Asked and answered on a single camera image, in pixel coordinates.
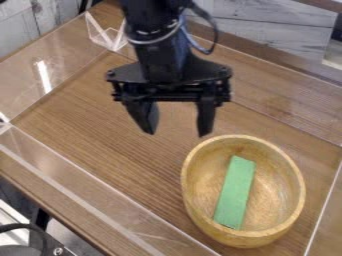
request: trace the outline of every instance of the wooden bowl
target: wooden bowl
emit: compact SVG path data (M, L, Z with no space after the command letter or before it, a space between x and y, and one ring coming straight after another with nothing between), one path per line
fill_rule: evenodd
M257 163L241 230L212 220L232 155ZM183 165L182 189L186 209L198 227L212 239L238 248L255 248L278 239L305 205L305 182L295 163L277 146L245 135L219 136L195 147Z

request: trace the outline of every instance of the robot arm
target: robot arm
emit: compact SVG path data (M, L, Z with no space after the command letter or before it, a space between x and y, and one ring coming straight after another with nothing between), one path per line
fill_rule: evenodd
M195 102L198 131L203 136L212 130L215 108L230 101L231 70L192 54L191 46L210 54L215 42L207 50L192 40L186 29L186 8L216 29L215 23L192 0L120 0L120 4L127 19L126 35L139 61L110 70L107 80L114 85L114 98L150 134L155 133L159 120L158 101Z

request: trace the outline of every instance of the bowl rim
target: bowl rim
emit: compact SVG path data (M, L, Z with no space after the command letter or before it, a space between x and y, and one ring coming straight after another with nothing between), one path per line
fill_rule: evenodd
M216 223L211 218L208 218L196 209L196 207L194 207L194 205L191 203L191 199L188 198L188 193L187 193L187 170L188 170L188 166L190 166L190 163L191 163L191 159L194 158L195 154L199 152L199 150L204 146L207 146L208 144L211 144L211 143L214 143L219 140L223 140L223 139L245 139L245 140L253 140L253 141L257 141L257 142L262 143L269 148L271 148L278 154L281 154L281 156L289 162L293 172L295 173L295 177L297 177L297 180L298 180L298 183L299 183L299 200L298 200L298 203L297 203L297 206L295 206L295 210L294 210L293 214L290 215L290 217L286 219L286 221L283 223L278 224L273 228L263 229L263 230L259 230L259 231L246 231L246 230L231 229L231 228L220 225L219 223ZM235 236L259 238L259 237L273 236L273 235L281 233L282 231L287 230L291 227L291 225L297 221L297 219L298 219L298 217L302 213L302 210L303 210L305 200L306 200L306 186L305 186L303 176L302 176L302 173L301 173L301 170L299 170L297 164L294 163L290 156L285 153L285 151L278 146L275 146L269 141L266 141L261 138L257 138L254 136L250 136L250 135L239 135L239 134L220 135L220 136L215 136L214 138L210 138L210 139L204 140L202 143L199 143L199 145L191 150L191 152L188 153L188 155L186 157L183 167L182 167L180 184L182 184L182 194L183 194L184 203L190 205L191 210L195 212L195 214L198 216L200 216L200 218L203 218L206 223L211 227L214 227L218 231L230 233L231 235L235 235Z

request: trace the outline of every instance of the green block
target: green block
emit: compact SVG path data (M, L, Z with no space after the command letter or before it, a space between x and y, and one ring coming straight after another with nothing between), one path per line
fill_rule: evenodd
M255 163L232 156L214 214L215 222L232 229L243 223L254 173Z

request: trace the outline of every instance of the wooden table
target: wooden table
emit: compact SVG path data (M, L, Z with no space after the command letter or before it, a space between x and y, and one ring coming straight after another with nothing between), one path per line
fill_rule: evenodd
M116 4L104 3L92 13L102 25L119 27ZM71 22L66 26L79 25ZM156 135L139 131L123 106L112 102L111 85L104 81L106 71L132 59L110 52L12 123L222 255L303 255L342 157L341 88L224 47L210 58L232 66L235 96L234 103L218 111L215 132L203 139L196 137L192 104L160 104ZM278 242L253 250L238 250L212 241L191 222L182 202L179 173L187 153L204 139L232 133L277 144L298 164L307 186L306 207L293 230ZM144 255L135 247L124 251L124 238L80 205L66 205L70 199L47 180L31 175L4 154L1 160L1 176L104 253ZM53 169L53 161L35 161ZM90 178L90 183L79 184L84 177L79 178L63 168L51 173L52 180L87 191L92 207L110 211L108 200L100 200L107 198L106 191L92 189Z

